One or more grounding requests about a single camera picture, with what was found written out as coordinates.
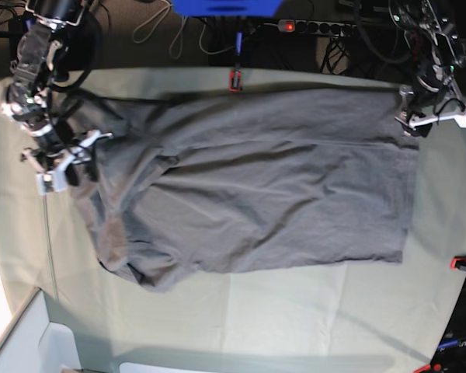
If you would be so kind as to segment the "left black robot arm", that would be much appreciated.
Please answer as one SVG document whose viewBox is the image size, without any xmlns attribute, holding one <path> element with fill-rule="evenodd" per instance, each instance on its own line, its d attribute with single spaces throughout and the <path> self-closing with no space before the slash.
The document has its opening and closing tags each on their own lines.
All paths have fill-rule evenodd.
<svg viewBox="0 0 466 373">
<path fill-rule="evenodd" d="M 369 52 L 410 75 L 406 86 L 409 108 L 405 112 L 418 113 L 424 106 L 432 106 L 439 116 L 452 105 L 466 110 L 466 100 L 454 77 L 455 68 L 463 64 L 464 48 L 449 18 L 449 5 L 445 1 L 389 1 L 387 11 L 404 39 L 401 55 L 386 55 L 378 49 L 364 25 L 362 2 L 353 3 L 355 26 Z"/>
</svg>

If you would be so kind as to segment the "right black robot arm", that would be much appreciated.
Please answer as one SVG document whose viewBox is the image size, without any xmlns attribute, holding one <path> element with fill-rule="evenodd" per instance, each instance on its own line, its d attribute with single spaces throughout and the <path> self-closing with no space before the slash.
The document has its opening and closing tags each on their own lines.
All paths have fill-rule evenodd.
<svg viewBox="0 0 466 373">
<path fill-rule="evenodd" d="M 78 185 L 76 165 L 84 164 L 86 172 L 96 177 L 94 146 L 105 134 L 99 130 L 81 135 L 73 132 L 68 118 L 81 106 L 80 102 L 64 104 L 57 113 L 52 110 L 54 94 L 77 92 L 99 56 L 102 30 L 91 6 L 90 1 L 26 3 L 34 22 L 19 42 L 12 81 L 4 90 L 2 112 L 37 144 L 36 148 L 24 149 L 21 159 L 34 168 L 42 195 Z M 80 26 L 92 31 L 92 56 L 83 73 L 65 85 L 69 73 L 61 63 Z"/>
</svg>

